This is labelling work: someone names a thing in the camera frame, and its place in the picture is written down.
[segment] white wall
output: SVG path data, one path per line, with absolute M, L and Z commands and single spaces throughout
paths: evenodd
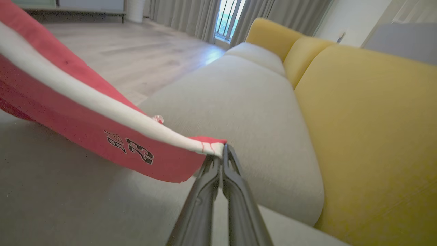
M 334 0 L 316 37 L 334 42 L 346 32 L 341 44 L 360 47 L 391 0 Z

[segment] white cylinder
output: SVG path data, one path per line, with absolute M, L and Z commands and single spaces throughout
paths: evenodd
M 136 23 L 141 23 L 145 2 L 146 0 L 128 0 L 126 19 Z

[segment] printed number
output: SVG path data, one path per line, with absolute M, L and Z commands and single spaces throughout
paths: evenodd
M 129 150 L 132 153 L 138 153 L 141 158 L 148 164 L 153 163 L 153 155 L 148 150 L 146 150 L 143 146 L 136 144 L 132 140 L 126 138 L 126 142 L 129 144 Z
M 105 133 L 108 137 L 112 137 L 115 139 L 115 141 L 118 141 L 119 143 L 123 144 L 123 140 L 121 139 L 121 137 L 118 134 L 110 133 L 110 132 L 107 132 L 106 130 L 103 130 L 103 131 L 105 131 Z
M 112 138 L 110 138 L 108 136 L 106 136 L 106 138 L 108 139 L 108 143 L 114 145 L 117 148 L 120 148 L 126 154 L 126 149 L 125 149 L 125 147 L 123 147 L 123 144 L 113 140 Z

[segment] sofa cushion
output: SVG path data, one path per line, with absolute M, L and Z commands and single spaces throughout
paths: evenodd
M 163 88 L 139 106 L 186 135 L 227 139 L 258 203 L 314 225 L 323 206 L 316 156 L 288 80 L 237 56 Z
M 307 36 L 301 37 L 293 44 L 284 61 L 285 74 L 293 88 L 296 88 L 312 60 L 326 47 L 334 44 L 328 40 Z
M 285 60 L 291 46 L 303 34 L 264 18 L 256 18 L 250 26 L 246 42 L 256 44 Z
M 149 178 L 1 110 L 0 136 L 0 245 L 165 245 L 195 180 Z M 212 246 L 229 245 L 227 204 L 219 189 Z M 347 246 L 259 209 L 274 245 Z
M 326 203 L 316 227 L 353 245 L 437 240 L 437 67 L 330 46 L 295 89 Z
M 228 50 L 225 55 L 239 56 L 285 76 L 281 59 L 275 53 L 257 45 L 244 42 Z

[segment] yellow sofa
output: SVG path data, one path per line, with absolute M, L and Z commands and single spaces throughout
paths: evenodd
M 352 245 L 437 243 L 437 67 L 256 19 L 284 62 L 325 190 L 315 227 Z

